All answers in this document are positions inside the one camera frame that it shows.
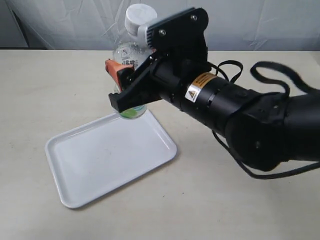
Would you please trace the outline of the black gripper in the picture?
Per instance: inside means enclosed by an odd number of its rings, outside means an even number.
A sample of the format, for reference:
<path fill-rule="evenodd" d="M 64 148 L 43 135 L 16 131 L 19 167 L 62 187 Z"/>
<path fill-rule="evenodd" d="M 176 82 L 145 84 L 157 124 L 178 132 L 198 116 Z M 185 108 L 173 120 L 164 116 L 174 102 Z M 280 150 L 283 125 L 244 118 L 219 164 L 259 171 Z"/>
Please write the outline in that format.
<path fill-rule="evenodd" d="M 105 70 L 120 91 L 109 94 L 111 106 L 122 113 L 165 100 L 180 110 L 208 110 L 215 96 L 213 84 L 208 82 L 200 88 L 196 82 L 205 75 L 212 80 L 211 69 L 208 52 L 194 50 L 156 51 L 137 69 L 107 59 Z"/>

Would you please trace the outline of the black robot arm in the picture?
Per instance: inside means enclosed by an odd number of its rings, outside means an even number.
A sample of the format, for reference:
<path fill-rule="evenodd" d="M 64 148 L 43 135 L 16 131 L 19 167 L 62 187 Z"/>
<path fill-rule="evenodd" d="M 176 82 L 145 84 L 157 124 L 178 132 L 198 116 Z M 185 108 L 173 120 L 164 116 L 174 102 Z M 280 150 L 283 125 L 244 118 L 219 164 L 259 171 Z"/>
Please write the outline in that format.
<path fill-rule="evenodd" d="M 138 68 L 108 59 L 105 69 L 120 89 L 109 95 L 116 111 L 165 100 L 208 127 L 253 178 L 320 166 L 320 91 L 283 64 L 260 61 L 251 68 L 257 81 L 283 88 L 267 93 L 237 85 L 208 62 L 202 44 L 157 47 Z"/>

